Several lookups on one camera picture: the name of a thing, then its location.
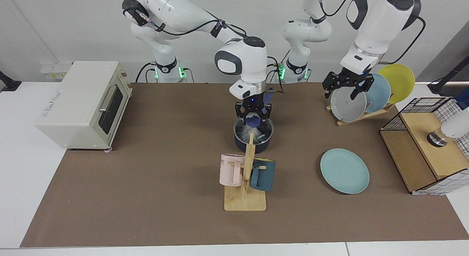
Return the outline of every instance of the plate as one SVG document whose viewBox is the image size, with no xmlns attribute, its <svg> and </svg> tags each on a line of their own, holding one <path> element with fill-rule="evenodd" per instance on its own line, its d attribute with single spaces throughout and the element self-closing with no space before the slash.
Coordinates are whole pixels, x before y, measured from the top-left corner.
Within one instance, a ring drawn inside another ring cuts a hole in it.
<svg viewBox="0 0 469 256">
<path fill-rule="evenodd" d="M 385 77 L 391 86 L 392 97 L 390 104 L 395 104 L 406 99 L 415 86 L 415 76 L 409 67 L 403 64 L 390 64 L 378 71 L 378 74 Z"/>
<path fill-rule="evenodd" d="M 352 100 L 355 87 L 341 87 L 334 90 L 330 98 L 330 107 L 334 116 L 344 122 L 354 122 L 359 119 L 366 109 L 366 95 L 361 92 Z"/>
<path fill-rule="evenodd" d="M 386 106 L 391 97 L 391 86 L 389 82 L 380 74 L 372 74 L 373 81 L 372 86 L 365 92 L 366 101 L 370 103 L 368 108 L 365 110 L 366 113 L 373 113 L 380 111 Z"/>
<path fill-rule="evenodd" d="M 366 164 L 346 149 L 327 151 L 321 158 L 321 173 L 330 186 L 345 194 L 358 194 L 370 182 Z"/>
</svg>

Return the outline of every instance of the light blue plate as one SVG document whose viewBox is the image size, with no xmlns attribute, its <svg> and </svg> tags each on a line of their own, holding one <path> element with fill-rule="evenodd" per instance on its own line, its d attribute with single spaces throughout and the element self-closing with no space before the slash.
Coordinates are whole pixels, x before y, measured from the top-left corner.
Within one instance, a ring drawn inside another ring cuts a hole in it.
<svg viewBox="0 0 469 256">
<path fill-rule="evenodd" d="M 386 106 L 391 97 L 391 86 L 389 82 L 380 74 L 372 74 L 375 79 L 372 86 L 365 92 L 366 101 L 371 103 L 365 110 L 366 113 L 380 111 Z"/>
<path fill-rule="evenodd" d="M 328 150 L 321 158 L 321 173 L 330 186 L 345 194 L 358 194 L 370 182 L 366 164 L 345 149 Z"/>
</svg>

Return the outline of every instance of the wooden box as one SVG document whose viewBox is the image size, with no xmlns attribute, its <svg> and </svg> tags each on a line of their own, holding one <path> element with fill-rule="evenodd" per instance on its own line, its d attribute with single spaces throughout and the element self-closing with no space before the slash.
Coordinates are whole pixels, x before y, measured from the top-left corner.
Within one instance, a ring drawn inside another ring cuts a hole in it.
<svg viewBox="0 0 469 256">
<path fill-rule="evenodd" d="M 450 98 L 414 99 L 380 134 L 412 194 L 445 195 L 469 184 L 469 134 L 438 148 L 427 135 L 459 113 Z"/>
</svg>

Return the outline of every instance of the dark teal mug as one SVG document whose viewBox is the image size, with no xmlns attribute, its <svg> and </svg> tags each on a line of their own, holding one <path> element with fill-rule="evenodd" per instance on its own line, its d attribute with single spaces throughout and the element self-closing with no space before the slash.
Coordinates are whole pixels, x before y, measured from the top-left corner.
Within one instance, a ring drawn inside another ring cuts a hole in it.
<svg viewBox="0 0 469 256">
<path fill-rule="evenodd" d="M 253 171 L 249 186 L 260 191 L 270 191 L 275 174 L 275 161 L 264 158 L 254 158 Z"/>
</svg>

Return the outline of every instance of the white table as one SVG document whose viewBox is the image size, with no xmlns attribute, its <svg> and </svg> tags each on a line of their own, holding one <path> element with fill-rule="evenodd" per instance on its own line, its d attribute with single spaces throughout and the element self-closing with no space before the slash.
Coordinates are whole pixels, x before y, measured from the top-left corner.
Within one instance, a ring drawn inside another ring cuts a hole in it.
<svg viewBox="0 0 469 256">
<path fill-rule="evenodd" d="M 0 94 L 0 256 L 22 255 L 467 255 L 469 241 L 17 249 L 65 153 L 34 127 L 59 83 L 24 82 Z M 430 97 L 417 84 L 411 97 Z M 398 104 L 399 109 L 408 103 Z M 469 188 L 448 195 L 469 229 Z"/>
</svg>

